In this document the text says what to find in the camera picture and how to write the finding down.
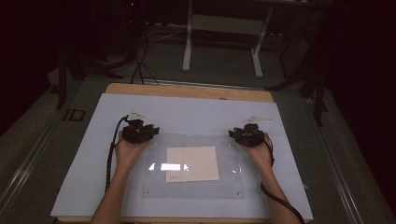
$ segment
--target forearm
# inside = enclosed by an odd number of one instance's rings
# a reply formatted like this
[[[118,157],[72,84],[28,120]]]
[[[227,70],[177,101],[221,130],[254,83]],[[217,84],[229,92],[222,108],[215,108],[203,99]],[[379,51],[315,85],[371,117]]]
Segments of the forearm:
[[[264,185],[265,189],[271,194],[275,195],[277,198],[288,202],[288,198],[286,197],[282,188],[279,186],[272,169],[264,169],[261,170],[260,173],[262,177],[262,184]],[[281,203],[268,198],[268,204],[270,207],[272,223],[300,223],[297,216],[295,216],[294,213],[292,213]]]
[[[91,219],[91,223],[120,223],[120,212],[128,175],[129,172],[127,171],[116,170],[105,196]]]

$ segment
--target dark background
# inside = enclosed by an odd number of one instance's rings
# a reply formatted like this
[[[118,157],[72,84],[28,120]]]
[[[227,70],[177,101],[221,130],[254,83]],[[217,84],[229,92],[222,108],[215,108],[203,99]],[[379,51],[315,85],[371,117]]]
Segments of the dark background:
[[[187,1],[153,2],[146,5],[151,6],[146,13],[148,21],[185,23]],[[59,33],[55,31],[59,27],[77,24],[80,29],[73,32],[89,31],[82,35],[86,41],[96,43],[96,47],[102,43],[92,37],[98,28],[85,13],[88,3],[0,1],[0,135],[50,88],[46,75],[57,67],[55,43]],[[364,0],[334,4],[337,12],[323,23],[318,34],[318,48],[323,52],[320,58],[327,64],[326,85],[396,214],[392,174],[396,170],[396,3]],[[275,33],[285,32],[290,21],[276,22],[270,24]]]

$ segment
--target wrist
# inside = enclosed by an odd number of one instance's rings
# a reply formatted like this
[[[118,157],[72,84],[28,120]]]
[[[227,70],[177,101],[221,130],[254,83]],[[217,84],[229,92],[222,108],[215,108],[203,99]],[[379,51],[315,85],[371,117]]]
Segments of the wrist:
[[[125,176],[128,176],[130,172],[131,172],[131,169],[129,169],[127,167],[125,167],[125,168],[117,167],[114,175],[125,177]]]
[[[275,174],[272,167],[262,168],[260,170],[260,177],[262,178],[263,184],[268,180],[275,178]]]

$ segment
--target floor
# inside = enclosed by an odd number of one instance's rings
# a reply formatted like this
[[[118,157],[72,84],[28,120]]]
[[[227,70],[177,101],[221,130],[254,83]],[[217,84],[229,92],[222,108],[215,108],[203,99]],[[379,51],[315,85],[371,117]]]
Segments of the floor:
[[[149,35],[143,69],[146,84],[195,85],[263,91],[283,80],[281,36],[266,38],[260,53],[264,78],[254,77],[249,47],[222,41],[193,39],[191,70],[181,71],[183,32],[172,38]],[[36,148],[37,160],[29,166],[23,188],[0,219],[2,223],[51,223],[51,208],[68,167],[90,122],[97,101],[111,82],[130,82],[136,64],[115,72],[114,80],[90,72],[84,81],[69,80],[69,98],[56,110],[57,96],[45,93],[0,139],[0,190],[5,192],[26,155]],[[57,71],[49,74],[56,81]],[[323,127],[312,117],[310,99],[301,98],[301,83],[272,92],[288,134],[294,158],[314,214],[310,223],[395,223],[359,147],[348,129],[330,91],[325,92],[328,112]],[[63,120],[66,109],[87,112],[81,122]]]

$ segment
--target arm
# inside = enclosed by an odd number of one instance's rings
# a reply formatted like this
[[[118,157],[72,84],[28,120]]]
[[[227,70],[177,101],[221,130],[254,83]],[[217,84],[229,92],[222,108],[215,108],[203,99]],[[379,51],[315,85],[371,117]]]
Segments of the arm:
[[[267,137],[265,137],[265,140],[271,146]],[[247,151],[256,169],[259,171],[264,187],[277,198],[287,202],[288,198],[277,183],[271,166],[270,148],[265,144],[257,147],[241,147]],[[269,198],[268,205],[270,207],[272,223],[300,223],[297,216],[282,204]]]
[[[122,132],[119,133],[119,143],[116,145],[117,168],[111,183],[96,208],[91,219],[92,224],[120,223],[122,199],[124,196],[128,176],[134,164],[139,159],[143,149],[149,142],[133,145],[122,140]]]

